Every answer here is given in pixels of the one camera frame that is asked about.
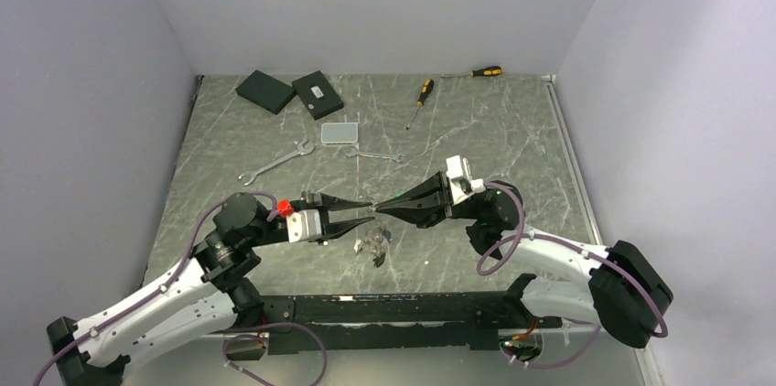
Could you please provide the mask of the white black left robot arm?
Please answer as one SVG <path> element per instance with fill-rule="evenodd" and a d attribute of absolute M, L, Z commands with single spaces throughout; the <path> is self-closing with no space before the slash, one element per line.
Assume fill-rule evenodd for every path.
<path fill-rule="evenodd" d="M 247 274 L 259 247 L 338 239 L 370 218 L 331 221 L 332 211 L 359 201 L 306 192 L 278 200 L 263 191 L 235 193 L 197 221 L 211 220 L 204 237 L 193 232 L 170 269 L 117 304 L 82 319 L 61 317 L 47 327 L 52 357 L 34 379 L 56 368 L 66 385 L 120 385 L 131 368 L 195 338 L 263 324 L 264 302 Z"/>

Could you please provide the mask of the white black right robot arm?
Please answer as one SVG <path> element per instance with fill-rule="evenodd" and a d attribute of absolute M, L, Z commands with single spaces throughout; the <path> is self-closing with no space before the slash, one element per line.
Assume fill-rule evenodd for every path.
<path fill-rule="evenodd" d="M 510 184 L 476 180 L 461 188 L 438 172 L 373 209 L 419 229 L 471 220 L 466 233 L 479 255 L 480 276 L 512 260 L 551 274 L 550 279 L 523 274 L 507 290 L 504 314 L 517 327 L 562 317 L 602 327 L 631 348 L 668 336 L 664 315 L 674 295 L 635 245 L 596 245 L 531 228 L 520 193 Z"/>

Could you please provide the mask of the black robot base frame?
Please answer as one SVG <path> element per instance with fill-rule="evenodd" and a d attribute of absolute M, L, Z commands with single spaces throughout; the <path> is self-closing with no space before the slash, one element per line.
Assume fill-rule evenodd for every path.
<path fill-rule="evenodd" d="M 503 291 L 357 295 L 264 295 L 236 329 L 273 325 L 272 355 L 328 350 L 466 347 L 495 350 L 512 331 L 559 328 Z"/>

